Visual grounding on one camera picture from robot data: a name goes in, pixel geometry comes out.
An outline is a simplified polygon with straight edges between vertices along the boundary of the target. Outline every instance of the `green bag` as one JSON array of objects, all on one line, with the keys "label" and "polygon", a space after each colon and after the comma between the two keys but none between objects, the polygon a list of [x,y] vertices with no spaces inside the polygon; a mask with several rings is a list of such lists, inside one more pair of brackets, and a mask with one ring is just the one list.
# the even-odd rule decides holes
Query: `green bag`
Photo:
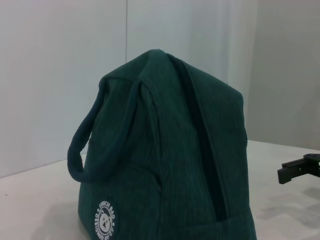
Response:
[{"label": "green bag", "polygon": [[150,50],[101,79],[72,139],[79,217],[92,240],[256,240],[246,148],[242,95]]}]

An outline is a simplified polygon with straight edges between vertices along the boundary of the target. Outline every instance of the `white table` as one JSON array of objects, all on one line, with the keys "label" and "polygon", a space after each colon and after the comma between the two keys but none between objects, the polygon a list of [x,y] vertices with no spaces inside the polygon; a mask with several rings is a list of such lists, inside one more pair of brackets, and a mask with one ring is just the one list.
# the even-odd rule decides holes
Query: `white table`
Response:
[{"label": "white table", "polygon": [[[255,141],[247,151],[258,239],[319,240],[320,178],[304,175],[280,185],[277,170],[320,151]],[[89,240],[77,213],[79,186],[66,161],[1,178],[0,240]]]}]

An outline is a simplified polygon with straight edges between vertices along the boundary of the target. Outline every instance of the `white wall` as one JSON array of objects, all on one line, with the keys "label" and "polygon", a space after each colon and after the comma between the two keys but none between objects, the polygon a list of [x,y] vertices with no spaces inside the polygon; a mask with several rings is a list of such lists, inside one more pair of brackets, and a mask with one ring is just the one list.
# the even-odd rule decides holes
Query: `white wall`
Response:
[{"label": "white wall", "polygon": [[247,134],[320,149],[319,0],[259,1]]},{"label": "white wall", "polygon": [[244,97],[247,112],[258,0],[128,0],[127,60],[162,49]]},{"label": "white wall", "polygon": [[66,158],[105,74],[125,63],[126,0],[0,1],[0,177]]}]

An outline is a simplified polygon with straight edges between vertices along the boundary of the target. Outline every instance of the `white logo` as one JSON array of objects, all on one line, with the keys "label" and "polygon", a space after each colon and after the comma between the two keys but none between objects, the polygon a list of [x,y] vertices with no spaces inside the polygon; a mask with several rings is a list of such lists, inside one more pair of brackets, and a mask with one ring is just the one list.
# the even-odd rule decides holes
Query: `white logo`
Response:
[{"label": "white logo", "polygon": [[101,240],[110,240],[115,231],[115,211],[107,201],[102,201],[96,211],[94,219],[96,235]]}]

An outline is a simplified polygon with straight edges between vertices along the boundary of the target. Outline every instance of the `black metal bracket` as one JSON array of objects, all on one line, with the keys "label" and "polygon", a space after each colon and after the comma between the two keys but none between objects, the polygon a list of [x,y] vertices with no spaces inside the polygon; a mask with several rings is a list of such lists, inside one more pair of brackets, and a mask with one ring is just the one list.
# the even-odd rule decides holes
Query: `black metal bracket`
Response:
[{"label": "black metal bracket", "polygon": [[302,159],[290,161],[282,164],[282,169],[278,170],[280,184],[286,184],[293,178],[311,174],[320,178],[319,170],[320,154],[306,154]]}]

